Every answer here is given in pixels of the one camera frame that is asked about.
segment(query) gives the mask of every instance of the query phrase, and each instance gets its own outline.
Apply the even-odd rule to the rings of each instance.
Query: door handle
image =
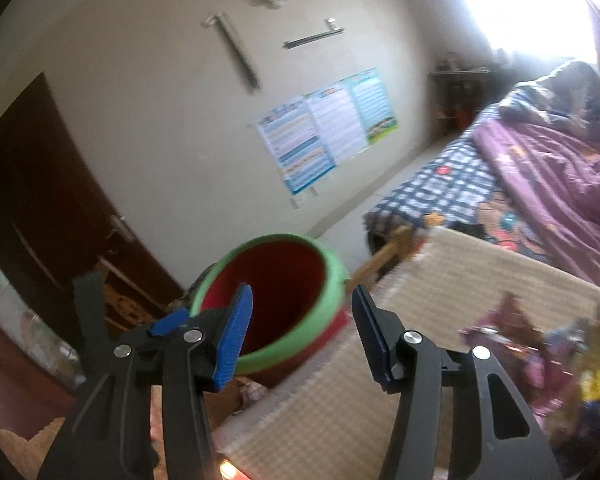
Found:
[[[111,224],[111,232],[107,235],[105,240],[109,240],[115,233],[118,233],[129,243],[136,241],[136,237],[125,224],[125,217],[111,215],[109,217],[109,223]]]

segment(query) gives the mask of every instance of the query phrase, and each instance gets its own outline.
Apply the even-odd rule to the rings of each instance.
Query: woven mat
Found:
[[[388,275],[374,296],[405,327],[423,332],[438,346],[465,351],[456,330],[495,308],[504,291],[522,298],[526,314],[542,330],[566,325],[574,317],[592,317],[600,302],[596,286],[442,228],[432,232],[412,262]],[[448,400],[443,404],[440,466],[448,465]],[[359,338],[350,333],[291,398],[223,451],[253,480],[375,480],[397,403],[398,396],[384,394],[373,382]]]

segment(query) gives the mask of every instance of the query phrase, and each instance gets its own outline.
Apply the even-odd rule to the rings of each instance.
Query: bright sunlight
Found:
[[[585,0],[466,0],[493,49],[596,62]]]

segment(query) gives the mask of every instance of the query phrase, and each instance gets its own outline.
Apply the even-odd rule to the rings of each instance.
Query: purple blanket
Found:
[[[497,120],[473,139],[561,267],[600,287],[600,144]]]

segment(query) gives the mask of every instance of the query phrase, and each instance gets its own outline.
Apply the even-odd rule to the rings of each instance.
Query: wall-mounted bar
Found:
[[[338,27],[336,25],[335,18],[329,18],[324,20],[327,23],[327,27],[329,30],[327,32],[321,32],[320,34],[314,34],[313,36],[309,36],[307,38],[302,38],[301,40],[295,41],[285,41],[282,44],[282,48],[295,48],[296,46],[300,46],[306,43],[311,43],[312,41],[321,40],[322,38],[328,38],[329,36],[335,36],[336,34],[342,34],[344,32],[344,28]]]
[[[251,56],[247,53],[247,49],[244,47],[244,43],[227,13],[221,10],[215,14],[211,14],[204,22],[202,22],[202,25],[203,27],[211,27],[212,25],[217,26],[221,36],[228,44],[231,53],[238,62],[238,66],[240,67],[249,88],[253,90],[259,89],[261,84],[255,69],[255,64],[251,60]]]

